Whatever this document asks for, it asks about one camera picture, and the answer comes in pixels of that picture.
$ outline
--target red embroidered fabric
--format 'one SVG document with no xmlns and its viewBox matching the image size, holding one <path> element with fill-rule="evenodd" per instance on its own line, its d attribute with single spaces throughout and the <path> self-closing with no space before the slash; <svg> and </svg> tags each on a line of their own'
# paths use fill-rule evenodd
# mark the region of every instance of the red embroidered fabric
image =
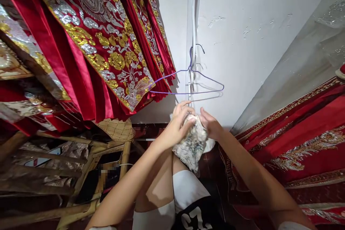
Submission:
<svg viewBox="0 0 345 230">
<path fill-rule="evenodd" d="M 236 138 L 314 224 L 345 224 L 345 85 L 333 78 Z M 244 218 L 265 216 L 228 158 L 225 164 L 229 202 Z"/>
<path fill-rule="evenodd" d="M 64 109 L 35 78 L 0 81 L 0 118 L 27 135 L 83 127 L 73 107 Z"/>
<path fill-rule="evenodd" d="M 155 0 L 138 1 L 12 0 L 84 120 L 125 120 L 165 96 L 148 87 L 175 72 L 169 46 Z"/>
</svg>

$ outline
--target wooden chair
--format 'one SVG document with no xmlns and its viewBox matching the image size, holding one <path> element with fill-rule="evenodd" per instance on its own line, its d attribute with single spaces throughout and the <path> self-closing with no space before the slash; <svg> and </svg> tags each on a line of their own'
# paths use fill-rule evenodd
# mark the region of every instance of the wooden chair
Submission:
<svg viewBox="0 0 345 230">
<path fill-rule="evenodd" d="M 37 135 L 42 137 L 50 137 L 50 135 L 44 133 L 38 133 Z M 9 191 L 9 192 L 20 192 L 20 193 L 35 193 L 35 194 L 57 194 L 69 196 L 69 201 L 67 206 L 64 208 L 57 208 L 49 211 L 43 211 L 39 213 L 32 213 L 24 216 L 13 216 L 0 218 L 0 230 L 7 229 L 11 227 L 16 227 L 20 225 L 31 224 L 39 221 L 50 220 L 61 218 L 58 229 L 67 229 L 68 225 L 72 222 L 75 222 L 79 219 L 82 219 L 86 216 L 93 214 L 96 208 L 99 206 L 99 198 L 103 190 L 103 183 L 99 181 L 95 194 L 93 195 L 91 203 L 74 205 L 74 200 L 78 196 L 80 189 L 83 186 L 85 178 L 89 171 L 96 168 L 98 161 L 101 156 L 106 153 L 122 151 L 122 156 L 120 159 L 121 164 L 128 163 L 129 154 L 130 154 L 130 145 L 131 141 L 125 143 L 116 143 L 116 146 L 112 144 L 111 148 L 108 148 L 107 143 L 92 141 L 89 139 L 78 138 L 78 137 L 58 137 L 58 139 L 66 141 L 75 141 L 79 143 L 85 143 L 92 145 L 91 152 L 89 153 L 88 159 L 79 159 L 66 157 L 61 155 L 54 155 L 42 152 L 27 151 L 19 149 L 24 143 L 28 141 L 29 137 L 22 132 L 17 132 L 12 136 L 8 141 L 0 146 L 0 165 L 3 170 L 12 170 L 14 172 L 21 173 L 30 173 L 36 175 L 59 175 L 59 176 L 68 176 L 77 178 L 75 186 L 70 187 L 56 187 L 56 186 L 47 186 L 47 185 L 36 185 L 30 182 L 23 182 L 20 180 L 0 180 L 0 191 Z M 14 154 L 20 156 L 29 156 L 29 157 L 41 157 L 56 159 L 61 161 L 69 162 L 78 162 L 84 164 L 82 171 L 71 171 L 71 170 L 59 170 L 59 169 L 47 169 L 39 167 L 28 167 L 21 165 L 12 165 L 10 163 L 10 157 Z M 127 172 L 127 166 L 121 166 L 120 179 Z"/>
</svg>

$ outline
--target white cable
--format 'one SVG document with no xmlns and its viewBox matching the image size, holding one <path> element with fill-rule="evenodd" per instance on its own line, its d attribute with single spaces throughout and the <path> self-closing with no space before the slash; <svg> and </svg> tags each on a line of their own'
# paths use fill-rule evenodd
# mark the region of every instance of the white cable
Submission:
<svg viewBox="0 0 345 230">
<path fill-rule="evenodd" d="M 131 166 L 133 166 L 134 164 L 120 164 L 119 166 L 123 166 L 123 165 L 131 165 Z"/>
<path fill-rule="evenodd" d="M 196 40 L 197 40 L 197 31 L 196 31 L 196 0 L 192 0 L 192 25 L 193 25 L 193 49 L 192 49 L 192 69 L 194 69 L 194 65 L 196 63 Z M 192 92 L 193 92 L 193 82 L 194 82 L 194 74 L 189 70 L 189 94 L 188 100 L 192 100 Z"/>
</svg>

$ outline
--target purple hanger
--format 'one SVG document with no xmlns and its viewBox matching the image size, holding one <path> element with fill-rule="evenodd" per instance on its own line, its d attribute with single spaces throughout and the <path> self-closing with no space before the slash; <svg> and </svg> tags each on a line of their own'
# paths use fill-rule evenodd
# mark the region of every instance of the purple hanger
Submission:
<svg viewBox="0 0 345 230">
<path fill-rule="evenodd" d="M 190 49 L 189 49 L 190 63 L 189 63 L 189 66 L 188 66 L 187 70 L 179 70 L 179 71 L 177 71 L 177 72 L 175 72 L 175 73 L 172 73 L 172 74 L 170 74 L 170 75 L 166 75 L 166 76 L 164 76 L 164 77 L 162 77 L 162 78 L 159 78 L 158 80 L 156 80 L 156 81 L 154 81 L 152 84 L 150 84 L 150 86 L 148 87 L 148 90 L 149 90 L 150 92 L 152 92 L 152 93 L 164 93 L 164 94 L 174 94 L 174 95 L 177 95 L 177 94 L 211 93 L 211 92 L 221 92 L 221 91 L 223 91 L 223 90 L 224 90 L 224 84 L 222 84 L 222 83 L 220 83 L 220 82 L 217 82 L 216 80 L 213 80 L 212 78 L 209 78 L 209 77 L 207 77 L 206 75 L 203 75 L 201 72 L 192 69 L 192 49 L 193 49 L 193 46 L 190 47 Z M 172 76 L 172 75 L 174 75 L 174 74 L 177 74 L 177 73 L 179 73 L 179 72 L 188 72 L 189 70 L 192 71 L 192 72 L 195 72 L 195 73 L 199 73 L 199 74 L 201 74 L 203 77 L 205 77 L 205 78 L 207 78 L 207 79 L 209 79 L 209 80 L 211 80 L 211 81 L 213 81 L 213 82 L 215 82 L 215 83 L 217 83 L 217 84 L 220 84 L 220 85 L 222 86 L 222 89 L 220 89 L 220 90 L 214 90 L 214 91 L 207 91 L 207 92 L 196 92 L 196 93 L 195 93 L 195 92 L 192 92 L 192 93 L 171 93 L 171 92 L 155 92 L 155 91 L 151 91 L 152 85 L 154 85 L 155 83 L 159 82 L 160 80 L 162 80 L 162 79 L 164 79 L 164 78 L 167 78 L 167 77 L 170 77 L 170 76 Z"/>
</svg>

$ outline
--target finger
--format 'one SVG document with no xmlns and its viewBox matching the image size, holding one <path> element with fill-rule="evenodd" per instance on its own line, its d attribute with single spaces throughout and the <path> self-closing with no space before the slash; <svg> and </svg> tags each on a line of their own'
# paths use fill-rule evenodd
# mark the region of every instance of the finger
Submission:
<svg viewBox="0 0 345 230">
<path fill-rule="evenodd" d="M 179 114 L 181 121 L 186 117 L 188 112 L 190 112 L 191 114 L 193 114 L 195 116 L 195 110 L 192 107 L 185 106 L 182 108 L 182 110 Z"/>
<path fill-rule="evenodd" d="M 183 137 L 186 136 L 190 128 L 194 126 L 195 121 L 196 121 L 195 119 L 191 119 L 182 126 L 182 128 L 180 129 L 180 133 Z"/>
<path fill-rule="evenodd" d="M 215 118 L 212 117 L 207 111 L 205 111 L 205 109 L 204 109 L 203 107 L 201 107 L 200 113 L 201 113 L 201 115 L 203 115 L 203 116 L 205 117 L 205 119 L 207 119 L 207 120 L 215 120 Z"/>
<path fill-rule="evenodd" d="M 180 102 L 179 104 L 177 104 L 177 107 L 182 108 L 186 104 L 190 104 L 190 103 L 191 103 L 191 101 L 183 101 L 183 102 Z"/>
<path fill-rule="evenodd" d="M 204 126 L 204 128 L 207 127 L 207 119 L 203 116 L 203 115 L 199 115 L 199 118 L 200 118 L 200 121 L 201 121 L 201 124 Z"/>
</svg>

